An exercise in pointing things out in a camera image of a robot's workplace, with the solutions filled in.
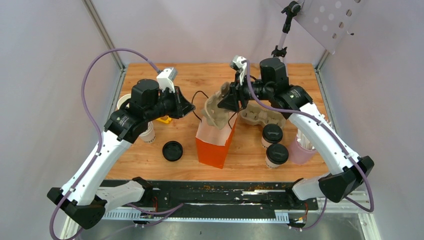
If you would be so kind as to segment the white paper coffee cup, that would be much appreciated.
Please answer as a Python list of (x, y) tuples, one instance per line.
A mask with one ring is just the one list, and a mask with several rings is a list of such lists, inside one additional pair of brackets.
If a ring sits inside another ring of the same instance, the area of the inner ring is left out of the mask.
[(282, 165), (279, 162), (277, 162), (277, 163), (273, 162), (272, 159), (267, 157), (267, 156), (265, 157), (265, 164), (270, 169), (279, 168)]

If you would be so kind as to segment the black coffee cup lid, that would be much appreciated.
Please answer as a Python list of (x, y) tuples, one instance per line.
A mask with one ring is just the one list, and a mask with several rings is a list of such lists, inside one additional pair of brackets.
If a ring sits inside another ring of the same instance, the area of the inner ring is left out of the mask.
[(289, 159), (288, 149), (280, 143), (274, 143), (270, 145), (266, 149), (265, 154), (266, 154), (266, 157), (269, 157), (270, 159), (272, 159), (274, 163), (284, 164)]

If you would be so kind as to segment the orange paper bag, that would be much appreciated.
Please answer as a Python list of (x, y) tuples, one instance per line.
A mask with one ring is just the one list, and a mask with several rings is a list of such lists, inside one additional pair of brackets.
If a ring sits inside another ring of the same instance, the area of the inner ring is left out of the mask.
[(230, 111), (229, 120), (223, 129), (210, 126), (201, 111), (201, 121), (195, 135), (198, 161), (222, 169), (236, 129), (238, 114)]

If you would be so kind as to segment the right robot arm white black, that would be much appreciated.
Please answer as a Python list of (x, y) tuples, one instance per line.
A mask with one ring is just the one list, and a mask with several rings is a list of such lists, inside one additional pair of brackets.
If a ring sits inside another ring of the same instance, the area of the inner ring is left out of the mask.
[(229, 65), (236, 71), (235, 80), (217, 106), (237, 112), (250, 100), (260, 105), (270, 102), (265, 108), (281, 113), (305, 134), (328, 167), (329, 173), (299, 180), (292, 186), (285, 195), (290, 208), (298, 209), (306, 200), (318, 197), (338, 203), (360, 185), (370, 186), (367, 177), (375, 165), (372, 158), (360, 156), (337, 135), (307, 91), (289, 83), (286, 66), (279, 58), (262, 60), (260, 78), (255, 81), (251, 81), (246, 58), (236, 55)]

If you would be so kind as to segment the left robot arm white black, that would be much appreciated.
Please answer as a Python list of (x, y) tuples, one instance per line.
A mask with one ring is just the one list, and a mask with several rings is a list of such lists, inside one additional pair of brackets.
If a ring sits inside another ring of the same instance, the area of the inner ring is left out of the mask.
[(111, 210), (129, 203), (142, 207), (153, 201), (153, 187), (141, 177), (125, 184), (100, 189), (115, 162), (146, 132), (149, 123), (168, 116), (180, 119), (195, 110), (179, 86), (141, 79), (130, 98), (114, 111), (95, 145), (76, 174), (62, 187), (53, 187), (47, 197), (84, 230), (94, 227)]

